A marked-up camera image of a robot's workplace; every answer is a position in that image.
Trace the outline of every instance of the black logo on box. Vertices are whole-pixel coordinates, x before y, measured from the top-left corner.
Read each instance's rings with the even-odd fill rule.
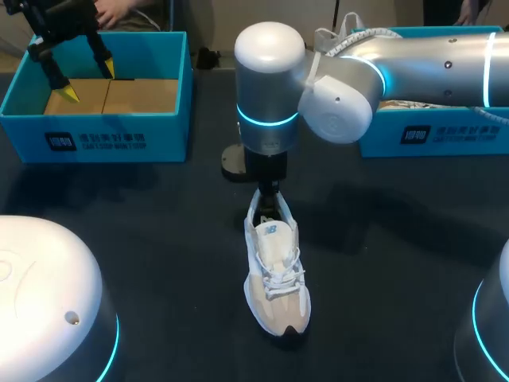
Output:
[[[45,133],[45,137],[52,151],[76,151],[70,133]]]
[[[431,126],[407,126],[401,137],[402,145],[421,145],[426,143]]]

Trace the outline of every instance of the beige suede panel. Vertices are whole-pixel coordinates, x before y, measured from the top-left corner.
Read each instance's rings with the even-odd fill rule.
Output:
[[[299,292],[286,296],[267,299],[260,276],[251,275],[249,278],[251,301],[263,321],[265,327],[272,333],[281,336],[288,326],[302,333],[307,324],[308,307],[301,316]]]

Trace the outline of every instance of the robotic arm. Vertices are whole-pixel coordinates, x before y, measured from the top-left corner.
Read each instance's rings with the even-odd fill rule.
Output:
[[[269,157],[285,153],[295,141],[298,114],[323,139],[350,143],[363,136],[385,99],[509,104],[509,36],[504,33],[369,37],[329,57],[336,53],[307,51],[297,31],[275,22],[241,32],[235,43],[236,79],[247,151]]]
[[[115,78],[113,58],[98,34],[93,0],[4,0],[8,14],[23,12],[39,36],[29,47],[30,58],[41,63],[52,90],[70,102],[80,99],[52,57],[51,49],[79,35],[87,36],[95,62],[105,78]]]

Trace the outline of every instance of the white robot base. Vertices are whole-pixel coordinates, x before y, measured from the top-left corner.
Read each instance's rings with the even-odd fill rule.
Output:
[[[0,380],[122,378],[120,324],[99,266],[66,228],[0,216]]]
[[[509,242],[456,332],[454,360],[462,382],[509,382],[508,297]]]

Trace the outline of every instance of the glowing blue light ring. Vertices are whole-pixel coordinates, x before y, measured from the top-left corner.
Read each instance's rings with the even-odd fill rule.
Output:
[[[479,330],[477,330],[477,323],[476,323],[476,301],[477,301],[477,295],[479,294],[479,290],[480,290],[480,287],[481,285],[483,285],[483,283],[481,282],[481,284],[479,285],[479,287],[477,288],[477,292],[476,292],[476,295],[474,296],[474,303],[472,304],[472,322],[473,322],[473,325],[474,325],[474,331],[476,332],[476,336],[477,336],[477,341],[479,342],[479,345],[480,345],[480,348],[483,350],[484,352],[484,355],[486,356],[486,358],[491,362],[491,364],[493,365],[493,367],[495,368],[495,370],[497,372],[499,372],[499,374],[502,376],[502,378],[504,378],[507,382],[509,382],[509,376],[507,376],[501,368],[499,368],[499,366],[496,364],[496,362],[493,360],[492,356],[490,356],[490,354],[488,353],[488,351],[486,350],[486,347],[484,346],[484,343],[483,343],[483,340],[480,339],[480,335],[479,335]]]
[[[483,100],[484,107],[490,107],[490,68],[492,65],[493,45],[495,44],[495,35],[493,32],[488,37],[488,43],[486,44],[486,53],[484,54],[484,82],[483,82]]]
[[[120,338],[120,323],[119,323],[119,316],[117,316],[117,337],[115,339],[115,346],[113,347],[113,351],[111,352],[111,357],[110,357],[110,360],[108,361],[108,364],[106,365],[106,368],[104,368],[103,373],[97,379],[96,382],[101,382],[104,379],[104,377],[106,376],[106,374],[108,373],[108,370],[110,370],[111,364],[113,363],[113,360],[117,353],[117,348],[119,346],[119,338]]]
[[[237,110],[239,111],[239,114],[242,116],[242,118],[244,118],[247,122],[253,123],[254,125],[264,126],[264,127],[276,127],[276,126],[284,125],[285,123],[288,123],[288,122],[294,120],[299,115],[299,113],[295,113],[291,117],[284,119],[282,121],[278,121],[278,122],[260,122],[260,121],[257,121],[256,119],[249,118],[247,115],[242,113],[239,105],[237,105]]]
[[[366,65],[369,65],[371,68],[373,68],[373,70],[375,70],[375,72],[380,76],[380,79],[382,80],[382,84],[383,84],[383,94],[382,96],[385,95],[385,89],[386,89],[386,83],[385,83],[385,77],[383,76],[382,72],[380,72],[380,69],[378,69],[376,67],[375,64],[373,64],[371,61],[369,60],[366,60],[365,58],[362,58],[362,57],[358,57],[358,56],[341,56],[340,58],[349,58],[351,60],[358,60],[360,62],[363,62],[365,63]]]

